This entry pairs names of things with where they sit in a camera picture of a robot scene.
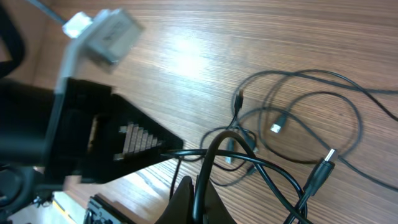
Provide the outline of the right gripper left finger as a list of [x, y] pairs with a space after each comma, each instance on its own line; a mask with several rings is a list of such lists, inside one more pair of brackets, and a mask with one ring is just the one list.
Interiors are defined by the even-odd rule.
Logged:
[[161, 214], [155, 224], [193, 223], [193, 191], [192, 178], [185, 176], [181, 180], [163, 214]]

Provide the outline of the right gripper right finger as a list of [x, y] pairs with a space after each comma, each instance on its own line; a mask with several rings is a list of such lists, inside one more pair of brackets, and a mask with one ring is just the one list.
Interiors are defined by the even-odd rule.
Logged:
[[203, 215], [204, 224], [236, 224], [233, 217], [222, 202], [216, 189], [208, 182], [205, 193], [205, 211]]

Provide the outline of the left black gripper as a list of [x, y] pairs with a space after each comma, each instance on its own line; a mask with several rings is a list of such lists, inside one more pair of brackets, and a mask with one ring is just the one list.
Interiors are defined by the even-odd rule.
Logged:
[[183, 147], [181, 138], [110, 86], [75, 78], [64, 79], [55, 95], [46, 137], [49, 184], [62, 184], [70, 175], [85, 184], [105, 184], [164, 161], [161, 152]]

